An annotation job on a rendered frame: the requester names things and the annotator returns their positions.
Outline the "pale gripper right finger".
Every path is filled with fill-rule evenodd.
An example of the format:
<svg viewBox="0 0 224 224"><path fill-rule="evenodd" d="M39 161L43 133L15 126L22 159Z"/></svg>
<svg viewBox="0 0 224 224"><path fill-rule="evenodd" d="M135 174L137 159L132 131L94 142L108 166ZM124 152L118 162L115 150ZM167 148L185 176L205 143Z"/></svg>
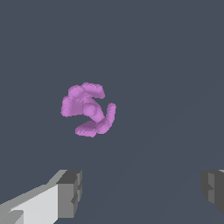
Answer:
<svg viewBox="0 0 224 224"><path fill-rule="evenodd" d="M202 171L200 178L203 196L224 214L224 170Z"/></svg>

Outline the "purple lumpy object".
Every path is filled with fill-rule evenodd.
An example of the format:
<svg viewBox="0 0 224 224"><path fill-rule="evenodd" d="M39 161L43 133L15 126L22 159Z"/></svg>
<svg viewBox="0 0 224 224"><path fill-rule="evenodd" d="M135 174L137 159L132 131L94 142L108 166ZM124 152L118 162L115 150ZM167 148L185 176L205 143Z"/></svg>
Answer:
<svg viewBox="0 0 224 224"><path fill-rule="evenodd" d="M84 115L90 121L75 129L75 134L84 137L94 137L96 134L105 134L115 120L116 105L107 106L104 115L102 107L95 99L103 99L105 93L102 85L84 82L81 86L75 85L68 89L68 95L62 100L61 114L64 117Z"/></svg>

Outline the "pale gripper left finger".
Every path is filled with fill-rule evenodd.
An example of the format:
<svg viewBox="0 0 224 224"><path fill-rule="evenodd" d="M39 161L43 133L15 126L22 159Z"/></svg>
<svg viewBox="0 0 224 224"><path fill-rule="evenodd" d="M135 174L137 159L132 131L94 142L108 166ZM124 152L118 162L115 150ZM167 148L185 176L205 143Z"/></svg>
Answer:
<svg viewBox="0 0 224 224"><path fill-rule="evenodd" d="M82 171L59 170L45 185L0 205L0 224L54 224L73 218L82 195Z"/></svg>

